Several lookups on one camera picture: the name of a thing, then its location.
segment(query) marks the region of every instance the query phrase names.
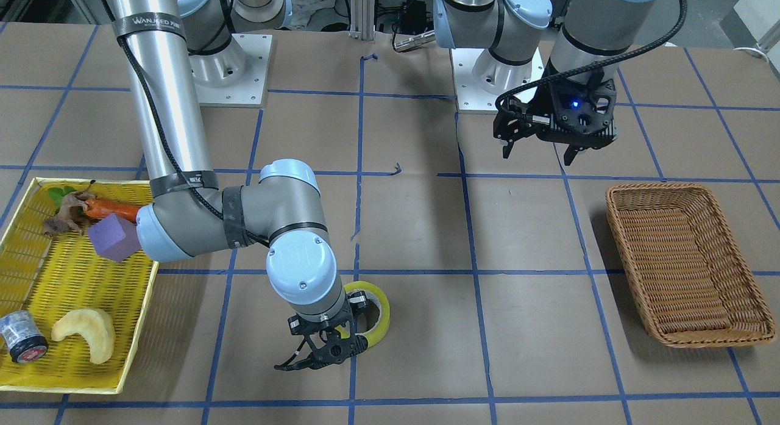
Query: yellow tape roll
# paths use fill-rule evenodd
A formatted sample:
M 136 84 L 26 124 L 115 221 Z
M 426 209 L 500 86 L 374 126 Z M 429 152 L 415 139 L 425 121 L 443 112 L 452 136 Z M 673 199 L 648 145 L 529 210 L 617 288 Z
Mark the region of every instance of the yellow tape roll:
M 368 347 L 376 345 L 385 337 L 385 334 L 388 333 L 388 328 L 390 328 L 390 302 L 388 302 L 387 296 L 375 284 L 363 281 L 349 282 L 344 285 L 344 289 L 347 294 L 353 291 L 364 291 L 368 300 L 379 308 L 379 320 L 377 320 L 376 324 L 369 330 L 358 333 L 368 340 Z M 336 330 L 339 331 L 342 338 L 348 338 L 349 332 L 346 329 L 339 326 L 336 327 Z

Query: white mounting plate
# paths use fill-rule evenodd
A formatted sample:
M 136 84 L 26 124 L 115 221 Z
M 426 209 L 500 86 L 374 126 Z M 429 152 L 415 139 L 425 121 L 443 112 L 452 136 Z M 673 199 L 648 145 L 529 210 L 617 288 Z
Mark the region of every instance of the white mounting plate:
M 234 106 L 262 108 L 268 62 L 271 59 L 270 34 L 233 34 L 248 59 L 248 69 L 239 80 L 223 87 L 206 87 L 195 81 L 197 100 L 201 106 Z
M 458 95 L 458 111 L 471 114 L 495 114 L 498 110 L 493 106 L 498 95 L 491 94 L 477 84 L 477 79 L 471 73 L 474 63 L 484 51 L 484 48 L 452 48 L 452 77 L 455 79 L 455 93 Z M 541 53 L 537 48 L 531 59 L 531 80 L 539 80 L 544 72 Z M 528 103 L 536 94 L 532 88 L 523 91 L 515 97 L 523 103 Z

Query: green leaf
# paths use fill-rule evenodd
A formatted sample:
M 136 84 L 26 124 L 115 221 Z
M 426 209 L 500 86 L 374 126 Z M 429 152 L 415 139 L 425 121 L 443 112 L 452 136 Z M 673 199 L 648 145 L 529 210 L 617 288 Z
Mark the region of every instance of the green leaf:
M 53 201 L 55 207 L 59 209 L 59 207 L 62 205 L 62 198 L 64 198 L 65 195 L 72 191 L 76 191 L 76 189 L 70 186 L 65 186 L 64 188 L 48 188 L 46 193 Z

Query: wicker basket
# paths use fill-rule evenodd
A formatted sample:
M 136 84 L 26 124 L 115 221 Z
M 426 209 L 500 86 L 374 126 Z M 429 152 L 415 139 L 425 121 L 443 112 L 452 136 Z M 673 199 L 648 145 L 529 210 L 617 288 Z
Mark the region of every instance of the wicker basket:
M 607 205 L 636 308 L 653 338 L 678 348 L 775 339 L 772 314 L 710 189 L 619 184 L 607 190 Z
M 158 263 L 137 252 L 122 263 L 95 254 L 90 239 L 69 232 L 48 238 L 41 223 L 56 210 L 48 188 L 86 188 L 89 180 L 34 178 L 0 241 L 0 316 L 27 309 L 51 339 L 51 327 L 78 308 L 100 308 L 112 316 L 114 354 L 90 363 L 89 347 L 78 335 L 49 341 L 48 353 L 16 364 L 0 347 L 0 390 L 110 395 L 122 391 L 133 363 L 151 298 Z M 151 202 L 148 181 L 99 180 L 90 191 L 129 204 Z

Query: red label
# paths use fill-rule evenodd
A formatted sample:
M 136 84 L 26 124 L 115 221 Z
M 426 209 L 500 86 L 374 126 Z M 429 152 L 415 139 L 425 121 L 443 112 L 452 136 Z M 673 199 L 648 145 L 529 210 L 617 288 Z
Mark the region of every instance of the red label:
M 17 363 L 30 363 L 31 361 L 36 361 L 36 359 L 45 355 L 47 350 L 48 349 L 46 346 L 28 348 L 28 350 L 25 350 L 21 355 L 19 355 L 19 358 L 17 358 L 16 361 Z

